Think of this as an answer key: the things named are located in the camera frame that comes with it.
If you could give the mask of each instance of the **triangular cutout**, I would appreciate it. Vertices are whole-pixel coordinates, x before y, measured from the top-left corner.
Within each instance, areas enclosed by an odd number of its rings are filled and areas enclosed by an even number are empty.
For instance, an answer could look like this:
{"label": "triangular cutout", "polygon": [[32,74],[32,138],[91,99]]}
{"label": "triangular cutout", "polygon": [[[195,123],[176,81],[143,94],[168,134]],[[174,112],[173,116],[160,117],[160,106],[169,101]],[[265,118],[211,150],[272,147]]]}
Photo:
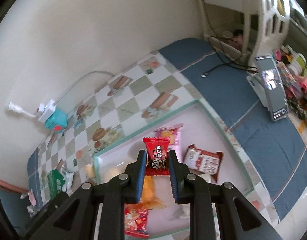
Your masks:
{"label": "triangular cutout", "polygon": [[69,231],[76,216],[80,199],[76,199],[70,206],[61,214],[61,216],[54,222],[54,226],[63,230]]}
{"label": "triangular cutout", "polygon": [[233,201],[236,205],[240,223],[244,231],[261,226],[261,221],[238,198],[235,198]]}

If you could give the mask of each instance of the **blue fabric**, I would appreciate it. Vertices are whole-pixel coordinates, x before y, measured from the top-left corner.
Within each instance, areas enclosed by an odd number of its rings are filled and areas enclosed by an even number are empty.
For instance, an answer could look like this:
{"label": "blue fabric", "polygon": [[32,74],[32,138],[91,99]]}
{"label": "blue fabric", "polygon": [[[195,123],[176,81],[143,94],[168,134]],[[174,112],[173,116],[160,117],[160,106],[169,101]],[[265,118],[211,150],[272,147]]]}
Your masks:
{"label": "blue fabric", "polygon": [[36,198],[37,205],[36,209],[40,210],[43,207],[41,191],[40,191],[40,181],[39,181],[39,171],[38,171],[38,148],[33,152],[30,156],[27,163],[27,171],[28,171],[28,182],[29,182],[29,190],[32,189],[33,194]]}
{"label": "blue fabric", "polygon": [[[182,69],[194,62],[194,57],[198,60],[209,53],[210,45],[190,38],[176,41],[159,52],[176,68]],[[279,218],[283,219],[307,186],[307,152],[299,164],[305,145],[289,118],[271,121],[268,110],[247,82],[246,72],[221,66],[206,78],[200,76],[221,63],[217,55],[211,55],[183,70],[182,74],[231,128],[275,200]],[[292,175],[290,183],[296,183],[296,187],[292,189],[288,184],[275,199]]]}

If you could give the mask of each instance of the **black cable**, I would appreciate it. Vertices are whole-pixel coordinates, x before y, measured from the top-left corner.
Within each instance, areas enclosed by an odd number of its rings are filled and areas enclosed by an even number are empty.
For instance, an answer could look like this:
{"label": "black cable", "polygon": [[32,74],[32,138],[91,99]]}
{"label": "black cable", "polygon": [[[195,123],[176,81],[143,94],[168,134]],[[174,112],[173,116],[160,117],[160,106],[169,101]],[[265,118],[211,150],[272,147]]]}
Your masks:
{"label": "black cable", "polygon": [[[210,18],[209,18],[209,15],[208,15],[208,13],[207,13],[207,10],[206,10],[206,4],[205,4],[204,0],[202,0],[202,3],[203,3],[203,9],[204,9],[204,12],[205,12],[205,14],[206,14],[206,19],[207,19],[207,22],[208,22],[208,24],[209,24],[209,27],[210,27],[210,29],[214,32],[214,34],[217,35],[217,33],[215,32],[215,29],[212,27],[212,24],[211,24],[211,22],[210,22]],[[206,76],[209,75],[212,71],[214,71],[216,68],[218,68],[218,67],[220,67],[220,66],[223,66],[223,65],[226,65],[226,66],[229,66],[229,67],[238,69],[238,70],[244,70],[244,71],[247,71],[247,72],[250,72],[250,73],[257,73],[257,72],[258,72],[258,71],[256,71],[256,70],[248,69],[248,68],[254,68],[254,67],[248,67],[248,66],[245,66],[245,65],[242,65],[242,64],[237,63],[237,61],[239,61],[239,60],[242,58],[242,56],[243,56],[242,52],[241,52],[239,58],[234,59],[234,60],[231,60],[231,59],[225,54],[224,48],[223,48],[223,45],[222,45],[222,42],[219,41],[219,44],[220,44],[220,46],[221,46],[221,51],[222,51],[222,53],[223,53],[224,56],[229,60],[229,62],[225,62],[225,61],[220,57],[220,55],[218,54],[218,51],[212,46],[212,44],[211,44],[211,42],[210,42],[210,38],[217,38],[217,39],[224,39],[224,40],[231,40],[231,41],[234,41],[234,40],[232,40],[232,39],[220,38],[220,37],[218,37],[218,36],[208,36],[208,37],[207,37],[208,42],[210,43],[210,45],[211,45],[212,49],[214,50],[215,54],[218,56],[218,58],[219,58],[223,63],[222,63],[222,64],[219,64],[219,65],[217,65],[217,66],[215,66],[215,67],[213,67],[211,70],[208,70],[208,71],[204,72],[204,73],[201,75],[202,77],[206,77]],[[231,64],[235,64],[235,65],[238,65],[238,66],[242,66],[242,67],[244,67],[244,68],[243,68],[243,69],[242,69],[242,68],[238,68],[238,67],[233,66],[233,65],[231,65]]]}

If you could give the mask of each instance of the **teal box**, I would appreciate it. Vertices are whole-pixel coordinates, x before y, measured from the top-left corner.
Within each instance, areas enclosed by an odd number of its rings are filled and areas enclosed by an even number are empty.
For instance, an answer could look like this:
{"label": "teal box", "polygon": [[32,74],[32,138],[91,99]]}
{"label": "teal box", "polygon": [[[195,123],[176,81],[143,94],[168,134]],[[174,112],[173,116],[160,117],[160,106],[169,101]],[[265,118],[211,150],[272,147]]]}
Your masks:
{"label": "teal box", "polygon": [[62,133],[67,125],[67,115],[58,108],[56,108],[54,113],[45,122],[45,127],[48,130],[53,130],[56,133]]}

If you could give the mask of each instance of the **smartphone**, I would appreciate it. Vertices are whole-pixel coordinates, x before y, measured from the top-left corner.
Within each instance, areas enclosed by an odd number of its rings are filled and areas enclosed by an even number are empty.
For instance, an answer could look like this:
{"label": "smartphone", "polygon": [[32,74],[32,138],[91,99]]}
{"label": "smartphone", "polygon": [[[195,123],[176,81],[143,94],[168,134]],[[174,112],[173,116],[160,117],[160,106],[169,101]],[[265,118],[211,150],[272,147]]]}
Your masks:
{"label": "smartphone", "polygon": [[285,118],[288,103],[279,71],[272,56],[255,58],[255,64],[261,77],[268,102],[268,110],[273,121]]}

